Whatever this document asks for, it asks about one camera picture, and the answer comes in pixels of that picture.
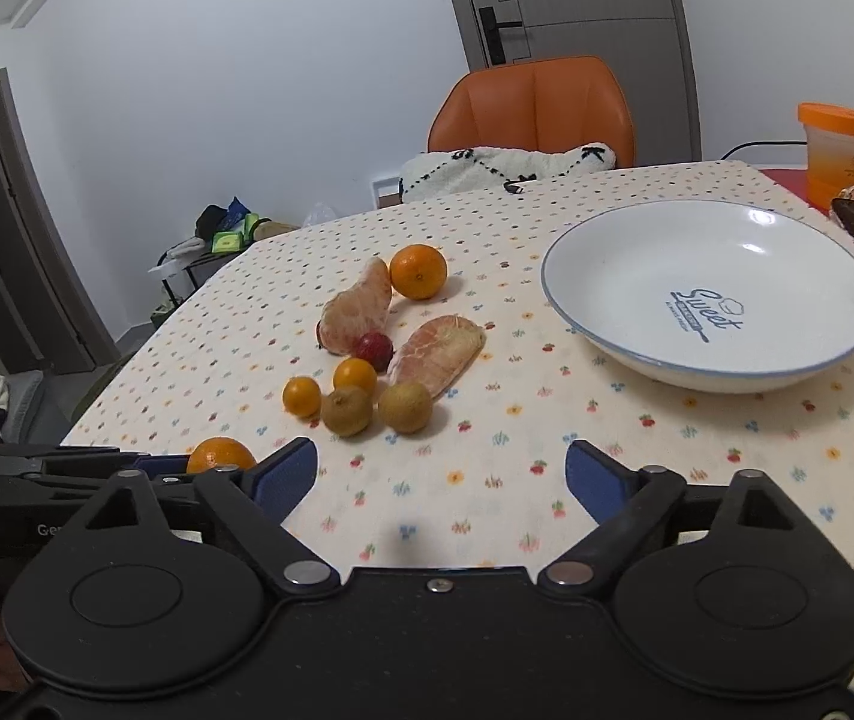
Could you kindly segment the small orange kumquat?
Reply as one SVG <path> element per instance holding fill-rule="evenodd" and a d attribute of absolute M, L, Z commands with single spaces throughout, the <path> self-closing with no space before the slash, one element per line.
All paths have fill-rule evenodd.
<path fill-rule="evenodd" d="M 378 372 L 375 367 L 362 358 L 343 359 L 333 372 L 334 390 L 357 388 L 373 397 L 378 387 Z"/>
<path fill-rule="evenodd" d="M 297 419 L 313 418 L 320 411 L 322 401 L 320 385 L 311 377 L 291 377 L 282 389 L 282 406 Z"/>

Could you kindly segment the brown longan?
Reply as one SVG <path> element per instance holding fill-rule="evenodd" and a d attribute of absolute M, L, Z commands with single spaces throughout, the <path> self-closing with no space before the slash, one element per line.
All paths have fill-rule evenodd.
<path fill-rule="evenodd" d="M 414 434 L 429 424 L 434 399 L 418 382 L 390 385 L 378 400 L 378 416 L 398 434 Z"/>
<path fill-rule="evenodd" d="M 372 397 L 354 385 L 334 388 L 321 402 L 321 422 L 338 437 L 363 433 L 373 414 Z"/>

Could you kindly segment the peeled pomelo segment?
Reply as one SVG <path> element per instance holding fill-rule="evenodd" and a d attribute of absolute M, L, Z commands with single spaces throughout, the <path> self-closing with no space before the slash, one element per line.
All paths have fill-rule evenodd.
<path fill-rule="evenodd" d="M 351 288 L 324 305 L 317 323 L 318 343 L 331 355 L 351 355 L 363 335 L 385 330 L 391 299 L 388 265 L 374 257 Z"/>
<path fill-rule="evenodd" d="M 466 371 L 486 344 L 486 330 L 461 316 L 427 320 L 396 351 L 388 382 L 420 383 L 438 398 Z"/>

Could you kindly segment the small red fruit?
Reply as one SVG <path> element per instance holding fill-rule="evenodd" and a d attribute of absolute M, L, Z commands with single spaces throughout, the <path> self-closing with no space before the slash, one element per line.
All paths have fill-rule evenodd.
<path fill-rule="evenodd" d="M 352 348 L 352 356 L 368 362 L 377 374 L 385 374 L 388 371 L 394 354 L 395 347 L 391 338 L 381 332 L 363 333 Z"/>

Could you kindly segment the white blue-rimmed plate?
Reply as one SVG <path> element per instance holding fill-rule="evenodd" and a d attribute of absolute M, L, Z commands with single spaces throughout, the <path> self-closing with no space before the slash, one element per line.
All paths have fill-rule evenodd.
<path fill-rule="evenodd" d="M 852 252 L 751 205 L 603 211 L 549 245 L 541 284 L 575 332 L 674 387 L 763 394 L 854 355 Z"/>

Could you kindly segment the cluttered side rack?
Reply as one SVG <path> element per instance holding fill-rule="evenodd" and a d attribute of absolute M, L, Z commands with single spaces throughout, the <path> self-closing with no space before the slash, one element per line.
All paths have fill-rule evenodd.
<path fill-rule="evenodd" d="M 225 265 L 255 242 L 292 231 L 295 231 L 294 224 L 258 215 L 237 197 L 227 206 L 206 206 L 194 223 L 191 238 L 165 250 L 149 270 L 149 275 L 159 281 L 164 296 L 159 307 L 152 310 L 152 327 L 159 328 L 185 302 L 185 298 L 180 298 L 173 289 L 173 280 L 178 275 L 187 278 L 191 293 L 196 293 L 201 288 L 199 270 Z"/>

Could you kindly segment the large orange mandarin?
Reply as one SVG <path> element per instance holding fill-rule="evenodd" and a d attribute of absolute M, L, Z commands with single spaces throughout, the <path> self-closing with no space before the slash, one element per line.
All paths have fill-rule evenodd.
<path fill-rule="evenodd" d="M 408 245 L 398 250 L 388 271 L 396 293 L 411 301 L 435 298 L 448 278 L 445 257 L 440 250 L 425 244 Z"/>

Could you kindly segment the white black-patterned cushion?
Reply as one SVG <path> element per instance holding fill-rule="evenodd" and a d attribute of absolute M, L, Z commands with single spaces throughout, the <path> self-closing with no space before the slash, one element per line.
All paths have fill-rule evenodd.
<path fill-rule="evenodd" d="M 617 167 L 616 151 L 601 142 L 585 143 L 564 153 L 473 146 L 419 154 L 402 166 L 399 196 L 422 202 L 452 193 L 516 187 L 543 179 L 562 179 Z"/>

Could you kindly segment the orange leather chair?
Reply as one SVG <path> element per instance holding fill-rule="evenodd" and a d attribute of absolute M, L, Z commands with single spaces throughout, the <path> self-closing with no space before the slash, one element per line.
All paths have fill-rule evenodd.
<path fill-rule="evenodd" d="M 498 65 L 464 75 L 437 112 L 430 151 L 475 146 L 566 153 L 604 143 L 619 167 L 635 164 L 635 128 L 626 95 L 598 57 Z"/>

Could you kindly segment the orange lidded plastic cup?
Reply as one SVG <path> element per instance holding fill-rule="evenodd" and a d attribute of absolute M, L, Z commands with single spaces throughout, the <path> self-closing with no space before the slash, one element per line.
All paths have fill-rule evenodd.
<path fill-rule="evenodd" d="M 806 199 L 822 213 L 843 190 L 854 187 L 854 109 L 835 104 L 798 104 L 806 133 Z"/>

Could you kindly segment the grey door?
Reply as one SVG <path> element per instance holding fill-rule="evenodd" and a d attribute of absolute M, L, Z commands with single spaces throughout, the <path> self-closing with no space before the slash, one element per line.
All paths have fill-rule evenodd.
<path fill-rule="evenodd" d="M 452 0 L 468 67 L 490 67 L 477 10 L 494 7 L 507 64 L 594 55 L 626 95 L 637 163 L 702 158 L 699 101 L 682 0 Z"/>

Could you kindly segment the dark doorway frame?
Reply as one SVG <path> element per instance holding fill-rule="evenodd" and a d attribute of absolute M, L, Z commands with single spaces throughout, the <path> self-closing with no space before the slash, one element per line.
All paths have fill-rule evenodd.
<path fill-rule="evenodd" d="M 80 374 L 118 359 L 48 210 L 0 70 L 0 372 Z"/>

